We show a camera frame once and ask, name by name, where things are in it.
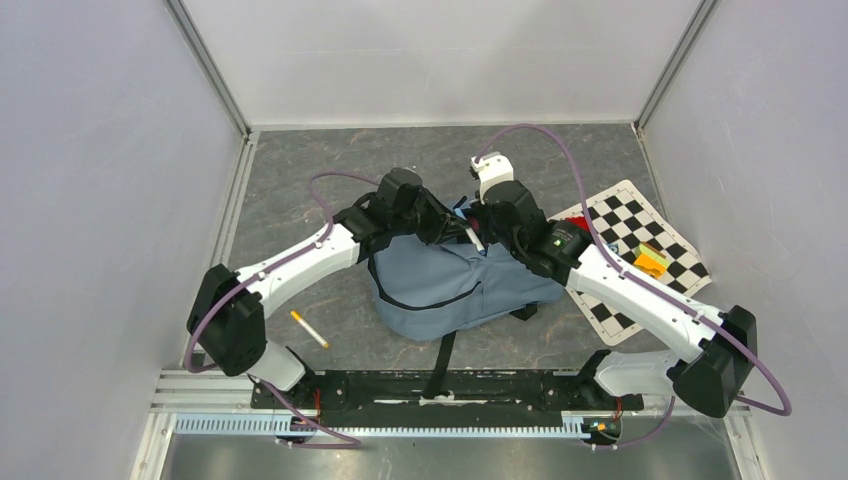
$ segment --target yellow object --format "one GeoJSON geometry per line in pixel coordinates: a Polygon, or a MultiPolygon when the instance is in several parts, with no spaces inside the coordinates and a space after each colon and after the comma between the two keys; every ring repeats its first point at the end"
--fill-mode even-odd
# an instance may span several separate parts
{"type": "Polygon", "coordinates": [[[633,254],[636,255],[633,266],[656,279],[662,277],[671,264],[671,261],[665,258],[665,255],[646,243],[640,243],[638,247],[634,248],[633,254]]]}
{"type": "Polygon", "coordinates": [[[297,320],[297,323],[299,323],[300,326],[303,327],[304,330],[306,330],[306,333],[308,333],[312,338],[314,338],[316,342],[321,344],[321,346],[324,348],[330,348],[330,344],[326,340],[324,340],[324,337],[322,337],[318,332],[316,332],[315,329],[312,328],[312,325],[308,324],[306,320],[304,320],[303,317],[300,316],[299,313],[295,312],[294,310],[289,313],[291,313],[292,318],[297,320]]]}

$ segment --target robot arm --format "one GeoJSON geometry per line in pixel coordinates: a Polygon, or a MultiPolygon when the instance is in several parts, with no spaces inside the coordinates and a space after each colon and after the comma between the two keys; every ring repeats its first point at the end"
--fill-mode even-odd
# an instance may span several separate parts
{"type": "MultiPolygon", "coordinates": [[[[750,313],[740,307],[723,313],[631,270],[631,275],[687,302],[699,317],[684,314],[613,269],[585,231],[567,221],[548,220],[530,192],[513,180],[506,157],[489,155],[472,164],[472,171],[481,188],[471,213],[485,242],[500,242],[531,272],[614,306],[669,346],[663,352],[606,354],[591,373],[607,393],[675,393],[707,415],[724,416],[752,366],[698,318],[722,325],[754,350],[756,328],[750,313]]],[[[257,273],[260,277],[222,308],[200,337],[200,344],[225,374],[246,372],[289,390],[305,368],[291,351],[267,341],[268,316],[307,286],[388,247],[395,236],[416,234],[430,244],[465,236],[469,229],[463,218],[422,186],[416,174],[403,169],[383,177],[375,193],[342,210],[333,222],[330,235],[321,242],[319,232],[256,265],[235,272],[218,265],[207,272],[189,317],[192,332],[224,293],[257,273]],[[269,265],[310,244],[314,248],[267,271],[269,265]]]]}
{"type": "Polygon", "coordinates": [[[727,413],[753,364],[701,320],[721,326],[756,354],[756,320],[750,312],[739,306],[722,312],[690,299],[632,267],[606,246],[595,245],[589,233],[574,224],[547,220],[530,192],[512,179],[504,157],[472,161],[472,170],[487,187],[472,205],[484,241],[500,242],[531,272],[611,305],[670,348],[607,354],[594,372],[607,393],[676,394],[706,415],[723,417],[727,413]],[[607,249],[607,255],[600,248],[607,249]],[[607,257],[618,264],[620,272],[607,257]],[[633,277],[697,315],[687,314],[633,277]]]}
{"type": "Polygon", "coordinates": [[[464,236],[468,228],[422,186],[420,177],[396,168],[383,177],[376,192],[339,212],[326,238],[322,230],[236,271],[212,267],[201,282],[187,328],[193,333],[227,292],[258,277],[215,313],[199,343],[226,375],[248,373],[289,390],[305,368],[290,350],[266,338],[266,318],[309,285],[385,249],[396,236],[416,234],[430,244],[464,236]],[[286,257],[293,258],[273,268],[286,257]]]}

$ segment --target black mounting plate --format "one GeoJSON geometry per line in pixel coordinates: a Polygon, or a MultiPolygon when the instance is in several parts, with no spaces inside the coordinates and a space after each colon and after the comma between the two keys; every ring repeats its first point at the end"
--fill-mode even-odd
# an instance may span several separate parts
{"type": "MultiPolygon", "coordinates": [[[[571,370],[448,370],[442,390],[461,405],[427,402],[421,391],[432,371],[328,370],[309,373],[287,397],[299,409],[316,409],[327,427],[534,427],[562,426],[568,411],[615,410],[615,398],[593,379],[571,370]]],[[[622,397],[624,410],[642,410],[641,395],[622,397]]],[[[284,409],[257,384],[253,409],[284,409]]]]}

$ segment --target red object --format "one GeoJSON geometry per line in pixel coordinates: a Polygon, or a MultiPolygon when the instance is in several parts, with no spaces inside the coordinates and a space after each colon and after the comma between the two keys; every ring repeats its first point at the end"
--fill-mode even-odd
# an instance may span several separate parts
{"type": "Polygon", "coordinates": [[[566,218],[566,220],[577,225],[583,230],[586,230],[587,232],[589,231],[589,224],[586,223],[586,219],[584,217],[569,217],[566,218]]]}

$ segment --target marble-patterned floor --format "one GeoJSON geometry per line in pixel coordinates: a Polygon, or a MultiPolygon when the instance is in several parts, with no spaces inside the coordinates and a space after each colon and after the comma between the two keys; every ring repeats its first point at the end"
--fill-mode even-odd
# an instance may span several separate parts
{"type": "MultiPolygon", "coordinates": [[[[583,175],[587,193],[631,180],[658,205],[648,166],[629,125],[555,125],[583,175]]],[[[500,127],[422,127],[367,130],[263,132],[259,137],[229,266],[261,261],[299,242],[323,225],[307,191],[309,178],[346,170],[373,179],[395,166],[414,169],[445,204],[473,195],[468,162],[500,127]]],[[[514,132],[494,147],[516,178],[552,215],[579,201],[570,169],[556,146],[536,132],[514,132]]],[[[343,178],[319,180],[336,209],[349,206],[368,184],[343,178]]],[[[297,296],[268,319],[268,336],[293,348],[314,369],[430,369],[439,342],[414,342],[384,326],[374,308],[364,265],[336,273],[297,296]],[[289,316],[298,310],[330,342],[323,349],[289,316]]],[[[616,350],[659,350],[642,331],[616,350]]],[[[528,322],[506,316],[459,332],[450,368],[577,368],[607,348],[568,295],[539,309],[528,322]]]]}

